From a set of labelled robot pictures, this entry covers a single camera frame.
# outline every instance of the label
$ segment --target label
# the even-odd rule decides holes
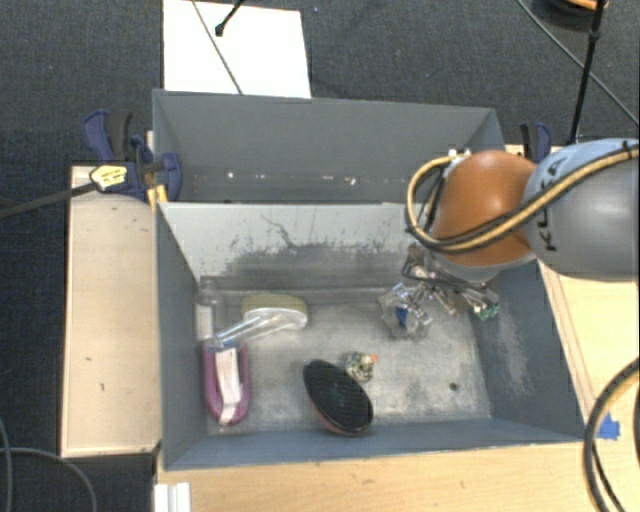
[[[228,425],[236,414],[242,399],[238,353],[235,348],[216,352],[216,373],[218,389],[222,397],[222,413],[218,419],[220,425]]]
[[[213,308],[196,304],[196,339],[207,341],[213,339]]]
[[[127,168],[121,165],[101,165],[89,174],[98,190],[104,192],[127,181]]]

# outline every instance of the white paper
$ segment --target white paper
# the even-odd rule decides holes
[[[242,6],[229,21],[224,36],[216,37],[216,25],[232,6],[197,4],[244,94],[311,97],[298,11]],[[237,93],[188,0],[164,0],[164,88]]]

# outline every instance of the cable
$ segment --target cable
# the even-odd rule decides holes
[[[614,399],[617,398],[618,394],[626,389],[626,386],[631,382],[632,377],[637,375],[638,372],[638,359],[628,364],[622,370],[620,370],[620,372],[618,372],[618,374],[611,380],[611,382],[609,382],[609,384],[607,384],[607,386],[604,388],[604,390],[596,400],[596,403],[591,410],[591,414],[589,415],[589,421],[587,422],[587,427],[585,429],[584,445],[582,448],[582,461],[587,478],[589,494],[600,512],[610,512],[610,509],[607,507],[602,493],[598,488],[598,480],[593,468],[594,450],[596,450],[596,434],[598,432],[598,428],[602,421],[602,418],[609,408],[610,402],[613,402]]]
[[[640,388],[636,393],[635,411],[633,415],[633,442],[636,445],[636,458],[640,464]]]
[[[486,247],[520,228],[543,208],[553,204],[573,187],[590,176],[597,174],[618,163],[638,157],[638,145],[624,144],[621,149],[612,151],[597,159],[587,162],[579,169],[561,177],[553,185],[541,190],[518,208],[500,217],[484,223],[469,232],[455,237],[437,239],[420,227],[414,214],[414,197],[417,185],[428,178],[435,168],[451,162],[455,156],[437,158],[423,165],[413,175],[407,188],[406,216],[407,230],[422,245],[436,252],[464,253]]]
[[[593,451],[593,460],[596,463],[596,471],[598,472],[598,477],[602,482],[602,486],[604,487],[604,490],[607,492],[607,496],[609,496],[613,504],[616,506],[616,508],[618,509],[618,512],[626,512],[625,508],[620,503],[618,496],[616,496],[616,493],[613,491],[613,488],[611,487],[611,482],[609,482],[609,479],[607,478],[607,475],[604,472],[604,468],[602,467],[602,463],[600,462],[600,455],[598,455],[598,448],[596,447],[595,442],[592,445],[592,451]]]
[[[417,219],[419,220],[422,217],[422,214],[426,212],[426,223],[425,230],[431,229],[431,225],[435,219],[435,206],[438,204],[440,196],[442,195],[442,191],[444,190],[445,179],[444,179],[444,170],[441,168],[440,173],[436,177],[435,183],[429,189],[427,197],[422,202],[422,206],[420,207],[420,211],[418,212]]]
[[[13,505],[13,461],[11,460],[9,436],[7,436],[7,431],[4,428],[2,418],[0,418],[0,437],[2,437],[2,451],[4,451],[4,458],[7,467],[7,504],[5,510],[6,512],[11,512],[11,507]]]
[[[576,100],[576,108],[573,113],[573,122],[571,123],[571,133],[567,144],[575,144],[577,142],[577,134],[580,126],[580,117],[582,116],[582,107],[584,106],[584,98],[587,94],[587,85],[589,84],[589,74],[593,65],[593,56],[596,52],[596,43],[600,39],[600,23],[602,23],[602,15],[604,14],[604,3],[606,0],[597,0],[596,10],[593,14],[593,22],[589,29],[589,46],[587,48],[587,56],[584,59],[584,67],[582,69],[582,78],[580,79],[580,88],[578,89],[578,99]]]
[[[63,459],[62,457],[58,457],[53,453],[45,452],[43,450],[37,450],[35,448],[11,448],[11,446],[9,445],[7,431],[5,430],[4,423],[2,422],[2,418],[0,418],[0,436],[2,437],[3,445],[3,448],[0,449],[0,452],[4,452],[5,459],[7,461],[7,503],[5,507],[6,512],[11,512],[11,508],[13,505],[13,464],[11,455],[31,455],[51,460],[56,464],[62,464],[74,475],[76,475],[84,485],[87,493],[89,494],[89,498],[91,499],[92,512],[98,511],[98,499],[96,497],[95,489],[93,488],[93,485],[91,485],[91,482],[89,481],[87,476],[78,466],[76,466],[72,462],[69,462],[68,460]]]
[[[238,9],[240,9],[240,6],[245,2],[245,0],[237,0],[235,5],[233,6],[233,8],[231,9],[231,12],[229,12],[229,14],[227,14],[227,16],[224,18],[224,20],[222,20],[222,23],[220,23],[219,25],[216,26],[216,35],[218,37],[222,37],[222,35],[224,34],[224,29],[227,26],[227,23],[229,23],[229,20],[231,18],[233,18],[233,16],[235,15],[236,11]]]
[[[533,22],[542,30],[551,41],[553,41],[580,69],[584,70],[584,64],[576,57],[571,51],[564,46],[560,40],[554,36],[547,27],[545,27],[542,22],[536,17],[535,14],[527,7],[522,0],[515,0],[520,7],[527,13],[529,18],[533,20]],[[592,72],[589,72],[589,77],[602,89],[609,98],[611,98],[618,107],[626,114],[626,116],[638,127],[640,127],[640,122],[638,122],[638,118],[633,115],[633,113],[618,99],[618,97],[600,80],[596,75]]]
[[[243,96],[244,93],[242,92],[242,89],[240,89],[240,85],[238,84],[238,81],[236,80],[236,77],[233,76],[233,73],[231,72],[231,68],[227,64],[227,61],[225,60],[224,56],[222,55],[222,52],[220,51],[220,48],[218,48],[218,45],[216,44],[216,40],[214,39],[213,35],[209,31],[209,27],[207,27],[207,23],[204,21],[204,18],[202,17],[202,14],[200,14],[200,9],[198,9],[198,5],[196,4],[196,0],[191,0],[191,3],[193,4],[193,8],[196,10],[196,13],[198,14],[198,18],[200,18],[200,23],[202,24],[202,26],[206,30],[207,35],[209,36],[209,40],[211,41],[211,44],[213,45],[213,48],[215,49],[216,53],[218,54],[218,57],[220,57],[220,60],[222,61],[222,65],[224,66],[224,69],[227,71],[227,74],[229,75],[229,78],[231,78],[231,81],[233,82],[233,85],[235,86],[236,90],[238,91],[238,94],[240,96]]]
[[[18,215],[20,213],[26,213],[31,210],[37,210],[38,208],[57,203],[58,201],[65,201],[67,199],[71,199],[72,197],[77,197],[82,194],[86,194],[87,192],[92,192],[95,189],[95,183],[86,183],[79,187],[75,187],[69,190],[63,190],[61,192],[56,192],[55,194],[50,194],[45,197],[34,199],[33,201],[29,201],[28,203],[21,203],[16,204],[15,206],[10,206],[8,208],[3,208],[0,210],[0,220],[6,219],[7,217],[13,217],[14,215]]]

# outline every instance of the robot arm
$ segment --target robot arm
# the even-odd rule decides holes
[[[416,216],[416,190],[429,181]],[[500,151],[429,162],[409,184],[407,228],[424,258],[414,248],[404,275],[450,311],[456,295],[467,298],[461,287],[476,313],[492,308],[491,279],[536,257],[573,277],[637,280],[638,141],[568,146],[537,167]]]

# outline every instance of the clear plastic object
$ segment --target clear plastic object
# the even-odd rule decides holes
[[[216,334],[215,346],[224,347],[231,341],[256,339],[283,329],[302,329],[307,325],[306,305],[295,297],[255,295],[243,301],[242,309],[242,322]]]
[[[194,306],[196,340],[213,342],[216,331],[225,327],[225,318],[226,303],[215,278],[202,276]]]
[[[403,283],[399,283],[378,297],[382,307],[382,320],[389,327],[393,337],[417,338],[426,333],[432,319],[419,304],[422,295],[419,286],[410,290]]]

